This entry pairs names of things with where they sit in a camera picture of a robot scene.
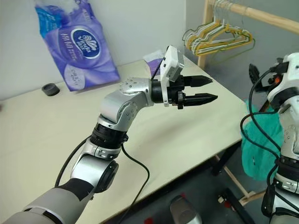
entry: purple plastic bag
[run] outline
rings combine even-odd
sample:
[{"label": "purple plastic bag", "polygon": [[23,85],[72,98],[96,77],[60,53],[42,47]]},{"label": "purple plastic bag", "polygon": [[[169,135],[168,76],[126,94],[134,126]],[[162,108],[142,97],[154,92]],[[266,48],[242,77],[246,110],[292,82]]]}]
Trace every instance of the purple plastic bag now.
[{"label": "purple plastic bag", "polygon": [[88,0],[36,0],[40,33],[70,91],[120,79]]}]

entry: teal towel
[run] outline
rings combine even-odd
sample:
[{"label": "teal towel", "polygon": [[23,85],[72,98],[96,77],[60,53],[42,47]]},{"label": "teal towel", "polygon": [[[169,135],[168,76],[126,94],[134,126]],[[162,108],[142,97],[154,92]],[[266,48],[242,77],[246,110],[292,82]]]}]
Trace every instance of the teal towel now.
[{"label": "teal towel", "polygon": [[[279,146],[282,146],[284,134],[278,114],[255,115],[255,118],[263,130]],[[254,142],[272,149],[280,156],[280,151],[260,132],[252,120],[244,126],[244,131]],[[248,176],[253,177],[255,180],[266,180],[269,171],[274,166],[274,161],[274,155],[253,145],[242,135],[242,164]]]}]

